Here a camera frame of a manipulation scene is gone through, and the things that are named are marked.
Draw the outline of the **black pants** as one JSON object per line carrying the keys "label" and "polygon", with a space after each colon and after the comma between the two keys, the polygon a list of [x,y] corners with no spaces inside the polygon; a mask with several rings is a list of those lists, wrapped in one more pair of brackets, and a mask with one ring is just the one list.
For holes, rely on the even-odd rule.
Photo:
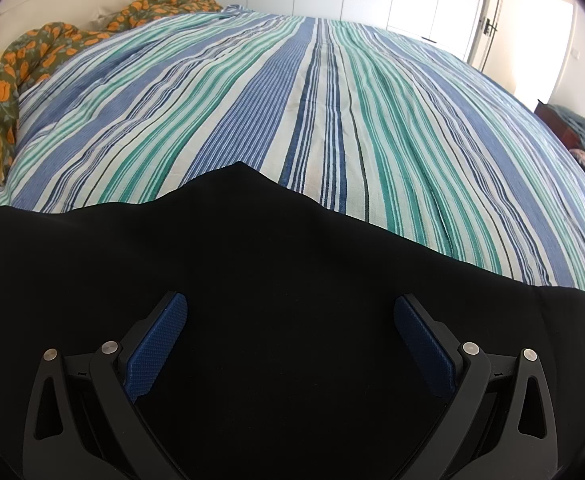
{"label": "black pants", "polygon": [[585,479],[585,292],[530,286],[335,214],[235,164],[143,205],[0,206],[0,479],[48,349],[121,340],[169,292],[187,318],[135,406],[181,479],[405,479],[445,407],[395,319],[541,360],[558,471]]}

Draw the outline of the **pile of clothes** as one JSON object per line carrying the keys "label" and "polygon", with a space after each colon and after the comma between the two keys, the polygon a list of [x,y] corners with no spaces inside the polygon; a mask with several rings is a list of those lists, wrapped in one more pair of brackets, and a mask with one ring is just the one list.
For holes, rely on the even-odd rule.
{"label": "pile of clothes", "polygon": [[555,127],[557,137],[585,172],[585,117],[562,105],[548,104],[547,107],[559,120]]}

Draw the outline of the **dark red wooden cabinet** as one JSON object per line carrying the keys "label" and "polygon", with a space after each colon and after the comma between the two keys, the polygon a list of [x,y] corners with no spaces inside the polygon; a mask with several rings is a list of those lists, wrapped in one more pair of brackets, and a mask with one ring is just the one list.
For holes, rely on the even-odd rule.
{"label": "dark red wooden cabinet", "polygon": [[547,104],[542,101],[537,102],[534,114],[545,122],[568,150],[581,147],[581,140],[577,133]]}

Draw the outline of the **blue green striped bedspread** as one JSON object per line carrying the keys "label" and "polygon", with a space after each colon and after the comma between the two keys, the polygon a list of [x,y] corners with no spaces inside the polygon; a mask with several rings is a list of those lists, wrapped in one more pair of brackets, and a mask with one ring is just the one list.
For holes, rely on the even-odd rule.
{"label": "blue green striped bedspread", "polygon": [[455,56],[230,6],[120,32],[19,98],[0,205],[145,203],[242,162],[445,256],[585,291],[585,174]]}

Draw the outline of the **green orange floral blanket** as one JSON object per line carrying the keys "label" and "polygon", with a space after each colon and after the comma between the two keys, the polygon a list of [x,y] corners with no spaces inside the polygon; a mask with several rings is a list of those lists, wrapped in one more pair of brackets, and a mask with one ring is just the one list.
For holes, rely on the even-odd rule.
{"label": "green orange floral blanket", "polygon": [[0,53],[2,182],[6,180],[16,154],[19,98],[23,92],[46,81],[62,64],[80,52],[120,32],[169,16],[221,10],[222,6],[216,0],[134,0],[97,28],[82,29],[65,22],[50,22],[19,36]]}

